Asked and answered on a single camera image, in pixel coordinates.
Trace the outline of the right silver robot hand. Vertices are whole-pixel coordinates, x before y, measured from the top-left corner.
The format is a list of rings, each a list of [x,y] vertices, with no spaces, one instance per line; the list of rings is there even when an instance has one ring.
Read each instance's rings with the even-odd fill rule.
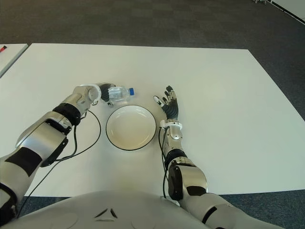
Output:
[[[166,87],[164,94],[166,96],[162,99],[156,95],[153,96],[153,99],[161,107],[168,120],[172,119],[177,121],[179,116],[179,106],[176,93],[174,89],[169,85]]]

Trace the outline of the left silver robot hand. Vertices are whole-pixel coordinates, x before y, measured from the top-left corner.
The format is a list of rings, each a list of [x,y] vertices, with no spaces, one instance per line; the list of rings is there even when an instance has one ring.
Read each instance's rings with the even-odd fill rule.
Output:
[[[101,90],[101,99],[109,106],[112,107],[113,103],[110,101],[109,97],[109,88],[116,87],[115,84],[113,83],[100,83],[99,88]]]

